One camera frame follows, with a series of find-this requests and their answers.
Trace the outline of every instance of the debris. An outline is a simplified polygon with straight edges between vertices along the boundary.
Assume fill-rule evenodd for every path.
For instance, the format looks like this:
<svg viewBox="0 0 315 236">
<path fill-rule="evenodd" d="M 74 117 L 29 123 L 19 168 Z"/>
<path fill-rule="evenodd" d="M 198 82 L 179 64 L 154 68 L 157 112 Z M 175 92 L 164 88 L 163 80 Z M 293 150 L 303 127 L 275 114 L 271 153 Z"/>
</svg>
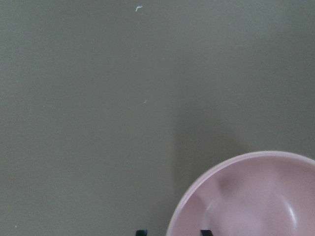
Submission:
<svg viewBox="0 0 315 236">
<path fill-rule="evenodd" d="M 135 12 L 137 12 L 137 11 L 138 11 L 138 9 L 139 9 L 139 8 L 142 8 L 142 7 L 143 7 L 143 5 L 138 5 L 138 6 L 136 7 Z"/>
</svg>

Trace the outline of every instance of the bowl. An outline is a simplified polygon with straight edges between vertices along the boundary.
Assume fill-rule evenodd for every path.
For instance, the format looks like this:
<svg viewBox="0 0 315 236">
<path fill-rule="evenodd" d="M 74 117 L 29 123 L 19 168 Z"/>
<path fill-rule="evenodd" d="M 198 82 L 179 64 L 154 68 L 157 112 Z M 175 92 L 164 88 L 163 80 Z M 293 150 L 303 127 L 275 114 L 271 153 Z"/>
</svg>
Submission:
<svg viewBox="0 0 315 236">
<path fill-rule="evenodd" d="M 180 200 L 166 236 L 314 236 L 315 161 L 280 151 L 228 159 Z"/>
</svg>

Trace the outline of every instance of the plastic bowl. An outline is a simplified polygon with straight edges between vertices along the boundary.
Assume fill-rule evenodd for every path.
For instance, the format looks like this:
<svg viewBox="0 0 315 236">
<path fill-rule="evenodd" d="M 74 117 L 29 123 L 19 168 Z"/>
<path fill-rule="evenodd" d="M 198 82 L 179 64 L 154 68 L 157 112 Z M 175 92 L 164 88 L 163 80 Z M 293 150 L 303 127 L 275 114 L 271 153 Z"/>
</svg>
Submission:
<svg viewBox="0 0 315 236">
<path fill-rule="evenodd" d="M 315 161 L 260 151 L 211 168 L 188 189 L 166 236 L 314 236 Z"/>
</svg>

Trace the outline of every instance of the bowl rim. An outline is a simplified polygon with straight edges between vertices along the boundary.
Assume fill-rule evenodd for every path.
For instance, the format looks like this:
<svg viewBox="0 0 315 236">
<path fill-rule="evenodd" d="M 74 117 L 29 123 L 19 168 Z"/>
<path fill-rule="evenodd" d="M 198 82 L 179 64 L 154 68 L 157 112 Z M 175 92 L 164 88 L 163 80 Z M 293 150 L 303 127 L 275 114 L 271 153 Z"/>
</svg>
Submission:
<svg viewBox="0 0 315 236">
<path fill-rule="evenodd" d="M 179 203 L 177 204 L 175 211 L 172 215 L 172 218 L 170 220 L 170 223 L 168 225 L 167 231 L 166 231 L 166 236 L 172 236 L 171 232 L 173 231 L 175 222 L 181 212 L 181 210 L 184 208 L 185 204 L 189 200 L 189 198 L 193 195 L 193 193 L 212 175 L 215 173 L 219 172 L 220 170 L 224 169 L 225 167 L 232 165 L 234 163 L 244 161 L 247 159 L 252 159 L 252 158 L 259 158 L 259 157 L 264 157 L 264 156 L 269 156 L 269 157 L 285 157 L 285 158 L 290 158 L 290 159 L 295 159 L 299 160 L 302 162 L 309 163 L 310 165 L 315 166 L 315 160 L 310 159 L 308 157 L 292 153 L 292 152 L 285 152 L 285 151 L 255 151 L 255 152 L 249 152 L 245 154 L 241 154 L 232 158 L 229 158 L 214 167 L 210 168 L 207 170 L 204 174 L 202 174 L 197 180 L 188 188 L 188 190 L 185 192 Z"/>
</svg>

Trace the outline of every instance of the gray wall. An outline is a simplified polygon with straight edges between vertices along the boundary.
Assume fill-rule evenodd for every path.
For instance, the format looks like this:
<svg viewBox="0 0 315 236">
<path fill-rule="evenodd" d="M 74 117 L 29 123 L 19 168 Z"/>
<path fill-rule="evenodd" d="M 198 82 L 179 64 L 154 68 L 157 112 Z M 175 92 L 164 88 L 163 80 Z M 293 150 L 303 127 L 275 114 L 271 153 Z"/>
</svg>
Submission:
<svg viewBox="0 0 315 236">
<path fill-rule="evenodd" d="M 314 158 L 314 55 L 314 1 L 2 0 L 1 235 L 162 236 L 215 164 Z"/>
</svg>

